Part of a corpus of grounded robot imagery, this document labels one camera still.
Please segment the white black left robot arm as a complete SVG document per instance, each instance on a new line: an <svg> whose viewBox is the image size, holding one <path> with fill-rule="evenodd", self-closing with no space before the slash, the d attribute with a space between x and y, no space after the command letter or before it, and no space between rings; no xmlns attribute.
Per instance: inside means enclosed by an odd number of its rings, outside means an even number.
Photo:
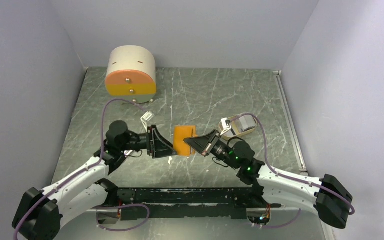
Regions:
<svg viewBox="0 0 384 240"><path fill-rule="evenodd" d="M146 150L159 159L177 155L176 146L156 125L135 133L122 120L112 122L101 136L99 150L80 168L56 183L42 189L32 187L23 194L12 221L13 238L53 240L62 227L87 210L117 206L118 187L107 177L124 163L126 152Z"/></svg>

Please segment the orange blue card holder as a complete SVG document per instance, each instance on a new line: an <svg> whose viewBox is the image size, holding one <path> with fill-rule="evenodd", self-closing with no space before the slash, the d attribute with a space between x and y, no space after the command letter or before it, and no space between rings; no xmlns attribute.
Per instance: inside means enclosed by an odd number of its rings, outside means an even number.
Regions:
<svg viewBox="0 0 384 240"><path fill-rule="evenodd" d="M187 143L186 138L197 137L195 125L177 125L174 127L173 148L178 156L188 157L195 153Z"/></svg>

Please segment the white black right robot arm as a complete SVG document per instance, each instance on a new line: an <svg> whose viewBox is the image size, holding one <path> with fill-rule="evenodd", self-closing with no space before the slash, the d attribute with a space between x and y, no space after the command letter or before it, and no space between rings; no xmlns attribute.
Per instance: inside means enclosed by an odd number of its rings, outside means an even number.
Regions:
<svg viewBox="0 0 384 240"><path fill-rule="evenodd" d="M250 202L255 207L265 203L280 204L313 213L325 224L345 229L353 197L333 175L303 176L279 170L257 160L251 146L240 139L233 146L223 142L217 130L202 136L186 137L183 142L200 155L212 155L216 160L237 170L241 182L252 186Z"/></svg>

